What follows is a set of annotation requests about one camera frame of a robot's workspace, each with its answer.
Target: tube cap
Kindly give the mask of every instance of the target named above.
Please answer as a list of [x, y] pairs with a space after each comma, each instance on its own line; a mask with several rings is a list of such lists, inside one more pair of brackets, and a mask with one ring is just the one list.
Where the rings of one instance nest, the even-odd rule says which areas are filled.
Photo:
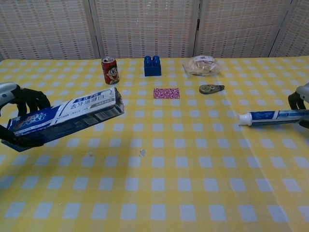
[[246, 113], [245, 115], [239, 115], [239, 125], [248, 125], [251, 126], [252, 119], [250, 113]]

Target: toothpaste tube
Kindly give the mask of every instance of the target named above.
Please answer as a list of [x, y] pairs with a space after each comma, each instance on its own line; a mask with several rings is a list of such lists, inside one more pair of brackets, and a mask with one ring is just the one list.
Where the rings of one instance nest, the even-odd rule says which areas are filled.
[[257, 111], [239, 115], [239, 125], [263, 126], [298, 122], [309, 110]]

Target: woven wall panel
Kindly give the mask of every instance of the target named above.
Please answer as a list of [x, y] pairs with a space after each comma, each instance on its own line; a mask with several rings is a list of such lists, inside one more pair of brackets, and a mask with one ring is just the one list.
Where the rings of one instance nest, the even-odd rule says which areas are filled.
[[197, 0], [95, 0], [105, 54], [192, 56]]
[[0, 20], [4, 58], [96, 58], [83, 0], [1, 0]]
[[267, 57], [291, 0], [204, 0], [195, 55]]
[[309, 55], [309, 0], [298, 0], [287, 22], [276, 57]]

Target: blue lego block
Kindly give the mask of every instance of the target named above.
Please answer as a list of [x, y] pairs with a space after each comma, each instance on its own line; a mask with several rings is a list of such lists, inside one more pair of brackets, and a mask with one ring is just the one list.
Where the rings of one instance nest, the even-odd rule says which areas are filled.
[[151, 60], [150, 56], [144, 58], [145, 76], [161, 76], [161, 62], [159, 56], [154, 56]]

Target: white debris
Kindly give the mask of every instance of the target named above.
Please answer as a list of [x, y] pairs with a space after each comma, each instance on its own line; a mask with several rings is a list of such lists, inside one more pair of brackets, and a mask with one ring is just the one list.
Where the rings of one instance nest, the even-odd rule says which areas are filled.
[[144, 157], [146, 155], [146, 150], [142, 149], [140, 150], [140, 157]]

